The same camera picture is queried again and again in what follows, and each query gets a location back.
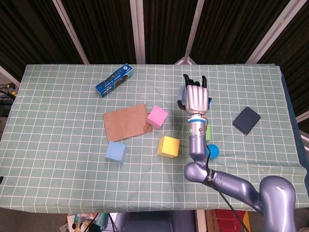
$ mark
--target foam block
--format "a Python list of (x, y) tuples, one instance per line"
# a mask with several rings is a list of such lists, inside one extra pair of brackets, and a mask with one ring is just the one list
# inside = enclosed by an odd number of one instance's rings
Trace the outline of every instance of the foam block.
[(159, 129), (167, 116), (168, 112), (155, 105), (147, 117), (147, 122), (150, 125), (153, 125), (153, 127)]
[(123, 163), (126, 157), (126, 145), (117, 142), (110, 142), (105, 157), (109, 160)]
[(179, 139), (163, 136), (159, 141), (158, 155), (165, 157), (177, 157), (179, 150)]
[(208, 124), (206, 130), (206, 142), (209, 142), (210, 140), (211, 140), (211, 126)]

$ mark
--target blue cube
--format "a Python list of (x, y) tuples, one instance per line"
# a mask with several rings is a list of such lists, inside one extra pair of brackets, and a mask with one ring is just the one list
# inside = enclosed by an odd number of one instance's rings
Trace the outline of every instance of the blue cube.
[(110, 142), (107, 147), (105, 157), (109, 160), (123, 163), (126, 156), (126, 145), (117, 143), (117, 142)]

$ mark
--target brown paper bag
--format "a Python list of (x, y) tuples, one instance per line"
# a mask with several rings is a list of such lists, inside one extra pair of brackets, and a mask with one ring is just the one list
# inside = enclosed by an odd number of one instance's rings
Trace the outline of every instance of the brown paper bag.
[(151, 132), (152, 126), (146, 122), (147, 116), (145, 104), (104, 113), (108, 142)]

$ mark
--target blue box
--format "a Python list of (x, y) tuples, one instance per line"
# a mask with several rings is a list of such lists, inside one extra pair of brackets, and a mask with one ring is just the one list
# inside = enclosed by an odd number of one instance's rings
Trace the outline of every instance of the blue box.
[(107, 147), (105, 158), (108, 158), (112, 161), (123, 163), (126, 157), (126, 145), (110, 142)]
[(125, 64), (117, 69), (106, 80), (96, 86), (98, 93), (105, 97), (113, 89), (117, 88), (121, 83), (129, 79), (133, 75), (133, 69), (130, 65)]

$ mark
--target black wallet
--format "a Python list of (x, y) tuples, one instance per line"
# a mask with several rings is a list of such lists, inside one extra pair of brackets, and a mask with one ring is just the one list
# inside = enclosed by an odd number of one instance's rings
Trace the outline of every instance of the black wallet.
[(261, 116), (250, 107), (246, 107), (233, 121), (233, 126), (245, 135), (249, 134)]

